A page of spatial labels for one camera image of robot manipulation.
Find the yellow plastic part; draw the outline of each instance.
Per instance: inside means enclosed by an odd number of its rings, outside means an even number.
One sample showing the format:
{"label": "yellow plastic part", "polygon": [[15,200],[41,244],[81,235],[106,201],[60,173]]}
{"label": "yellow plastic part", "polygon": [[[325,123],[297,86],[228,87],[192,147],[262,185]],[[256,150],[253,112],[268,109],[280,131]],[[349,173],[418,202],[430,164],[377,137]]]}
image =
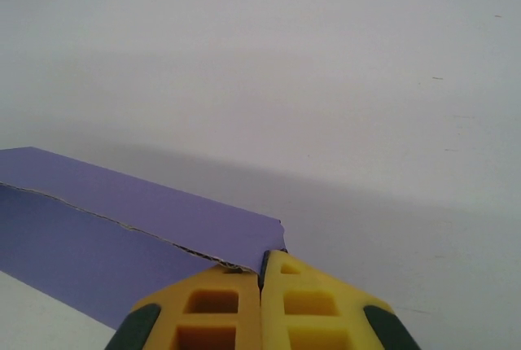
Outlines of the yellow plastic part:
{"label": "yellow plastic part", "polygon": [[281,251],[269,255],[260,314],[265,350],[383,350],[363,308],[382,300]]}
{"label": "yellow plastic part", "polygon": [[143,350],[261,350],[257,276],[215,266],[149,295],[161,306]]}

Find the white backdrop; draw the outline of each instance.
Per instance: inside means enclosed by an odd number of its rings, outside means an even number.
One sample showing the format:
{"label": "white backdrop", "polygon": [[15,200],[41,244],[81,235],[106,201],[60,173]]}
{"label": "white backdrop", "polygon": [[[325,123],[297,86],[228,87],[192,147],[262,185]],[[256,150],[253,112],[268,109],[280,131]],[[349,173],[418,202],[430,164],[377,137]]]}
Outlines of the white backdrop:
{"label": "white backdrop", "polygon": [[518,348],[519,7],[0,0],[0,147],[280,218],[423,348]]}

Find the purple folded sheet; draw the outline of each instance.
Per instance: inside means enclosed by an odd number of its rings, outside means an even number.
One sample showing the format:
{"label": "purple folded sheet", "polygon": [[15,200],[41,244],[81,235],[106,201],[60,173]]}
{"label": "purple folded sheet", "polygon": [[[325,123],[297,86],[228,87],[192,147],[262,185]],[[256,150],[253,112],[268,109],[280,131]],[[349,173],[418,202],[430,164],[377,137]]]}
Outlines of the purple folded sheet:
{"label": "purple folded sheet", "polygon": [[280,221],[26,147],[0,151],[0,270],[116,328],[215,262],[256,271]]}

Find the purple cardboard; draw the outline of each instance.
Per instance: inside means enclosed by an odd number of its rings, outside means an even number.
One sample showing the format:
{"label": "purple cardboard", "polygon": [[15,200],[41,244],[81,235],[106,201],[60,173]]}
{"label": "purple cardboard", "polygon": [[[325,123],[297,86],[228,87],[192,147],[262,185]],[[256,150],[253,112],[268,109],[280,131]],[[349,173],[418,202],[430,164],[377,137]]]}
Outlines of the purple cardboard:
{"label": "purple cardboard", "polygon": [[0,269],[111,327],[209,260],[284,248],[278,220],[36,148],[0,151],[0,185]]}

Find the white surface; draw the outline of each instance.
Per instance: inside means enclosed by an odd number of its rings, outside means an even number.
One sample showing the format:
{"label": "white surface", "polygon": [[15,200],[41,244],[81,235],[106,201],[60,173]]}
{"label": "white surface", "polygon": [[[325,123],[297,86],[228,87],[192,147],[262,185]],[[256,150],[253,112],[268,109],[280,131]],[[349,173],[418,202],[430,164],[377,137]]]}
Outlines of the white surface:
{"label": "white surface", "polygon": [[521,345],[519,0],[0,12],[1,147],[278,217],[291,252],[387,300],[424,349]]}
{"label": "white surface", "polygon": [[0,272],[2,350],[102,349],[114,330]]}

